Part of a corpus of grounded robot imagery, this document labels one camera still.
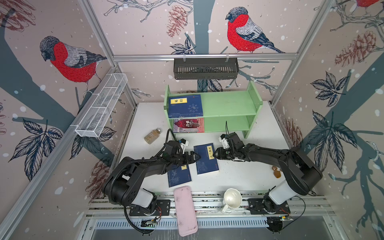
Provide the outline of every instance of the green shelf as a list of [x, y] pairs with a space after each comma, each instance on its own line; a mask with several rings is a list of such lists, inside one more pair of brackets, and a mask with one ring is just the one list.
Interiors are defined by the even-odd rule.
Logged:
[[167, 85], [164, 95], [164, 112], [169, 128], [172, 129], [174, 119], [168, 118], [169, 98], [196, 94], [201, 95], [204, 116], [200, 118], [204, 118], [204, 132], [225, 132], [227, 121], [229, 131], [242, 131], [244, 138], [247, 138], [263, 106], [254, 82], [249, 82], [246, 91], [187, 94], [171, 94]]

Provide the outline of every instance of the gray floor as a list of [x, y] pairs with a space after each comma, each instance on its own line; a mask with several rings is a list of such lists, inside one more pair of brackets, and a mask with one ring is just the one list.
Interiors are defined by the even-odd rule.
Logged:
[[322, 217], [301, 217], [280, 234], [266, 228], [202, 228], [197, 233], [181, 237], [177, 230], [155, 230], [142, 236], [136, 230], [95, 230], [92, 240], [328, 240], [332, 239]]

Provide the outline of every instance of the book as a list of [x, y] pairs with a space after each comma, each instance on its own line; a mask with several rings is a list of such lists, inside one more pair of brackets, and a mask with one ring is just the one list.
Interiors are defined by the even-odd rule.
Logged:
[[188, 165], [183, 165], [176, 169], [170, 170], [167, 174], [169, 187], [192, 181]]
[[196, 162], [197, 174], [219, 171], [217, 159], [214, 157], [214, 144], [194, 146], [194, 152], [201, 156]]
[[173, 132], [204, 132], [204, 118], [174, 119]]
[[203, 107], [200, 95], [170, 97], [168, 102], [169, 118], [202, 117]]

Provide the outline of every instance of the white mug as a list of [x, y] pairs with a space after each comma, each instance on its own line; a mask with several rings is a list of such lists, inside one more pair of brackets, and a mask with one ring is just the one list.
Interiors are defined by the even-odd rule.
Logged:
[[241, 203], [243, 201], [243, 198], [241, 197], [241, 193], [233, 188], [228, 189], [224, 193], [224, 199], [223, 199], [223, 209], [221, 210], [222, 213], [225, 213], [228, 209], [233, 210], [238, 207], [240, 207]]

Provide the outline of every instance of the white mesh basket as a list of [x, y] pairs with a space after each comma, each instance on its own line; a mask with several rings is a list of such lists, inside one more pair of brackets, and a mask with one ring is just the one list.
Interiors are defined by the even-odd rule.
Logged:
[[127, 76], [123, 73], [111, 74], [92, 106], [77, 126], [75, 131], [79, 136], [100, 136], [127, 81]]

